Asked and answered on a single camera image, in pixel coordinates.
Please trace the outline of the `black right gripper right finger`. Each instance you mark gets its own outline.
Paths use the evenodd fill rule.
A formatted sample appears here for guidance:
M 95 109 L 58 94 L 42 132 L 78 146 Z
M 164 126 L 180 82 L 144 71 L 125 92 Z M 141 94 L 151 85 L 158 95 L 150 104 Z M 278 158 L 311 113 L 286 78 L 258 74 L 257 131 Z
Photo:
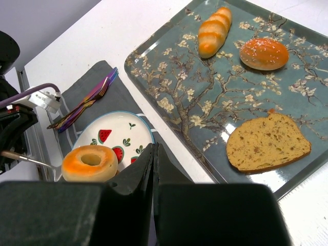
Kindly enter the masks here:
M 291 245 L 271 190 L 260 184 L 195 184 L 154 153 L 154 217 L 158 245 Z

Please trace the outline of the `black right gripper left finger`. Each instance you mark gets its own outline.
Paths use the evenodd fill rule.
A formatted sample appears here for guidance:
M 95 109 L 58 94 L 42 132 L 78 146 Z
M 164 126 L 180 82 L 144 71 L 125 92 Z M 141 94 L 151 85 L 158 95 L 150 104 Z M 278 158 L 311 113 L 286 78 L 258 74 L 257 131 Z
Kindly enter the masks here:
M 108 182 L 1 183 L 1 245 L 147 245 L 153 154 Z

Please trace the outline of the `orange glazed donut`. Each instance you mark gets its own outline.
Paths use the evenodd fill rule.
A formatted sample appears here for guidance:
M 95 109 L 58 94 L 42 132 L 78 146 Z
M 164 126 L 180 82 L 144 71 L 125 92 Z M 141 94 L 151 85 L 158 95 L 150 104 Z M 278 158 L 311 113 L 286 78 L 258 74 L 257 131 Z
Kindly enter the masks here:
M 63 159 L 61 173 L 66 181 L 105 182 L 116 175 L 118 159 L 111 148 L 88 145 L 69 152 Z

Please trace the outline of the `striped long bread roll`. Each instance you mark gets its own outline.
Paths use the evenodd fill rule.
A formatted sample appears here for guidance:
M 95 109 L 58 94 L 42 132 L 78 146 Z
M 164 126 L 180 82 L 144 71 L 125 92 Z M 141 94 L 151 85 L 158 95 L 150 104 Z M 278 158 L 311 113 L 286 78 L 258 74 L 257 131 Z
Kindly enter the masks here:
M 201 58 L 214 56 L 223 46 L 232 24 L 229 8 L 221 7 L 205 20 L 198 30 L 198 53 Z

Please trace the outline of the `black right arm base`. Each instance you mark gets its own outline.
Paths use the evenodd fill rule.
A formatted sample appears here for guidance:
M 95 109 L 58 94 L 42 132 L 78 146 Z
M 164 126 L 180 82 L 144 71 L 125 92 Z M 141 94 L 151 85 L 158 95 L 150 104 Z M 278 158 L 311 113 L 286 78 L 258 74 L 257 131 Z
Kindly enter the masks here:
M 1 108 L 1 151 L 27 153 L 24 133 L 38 122 L 32 108 L 13 105 L 11 109 Z

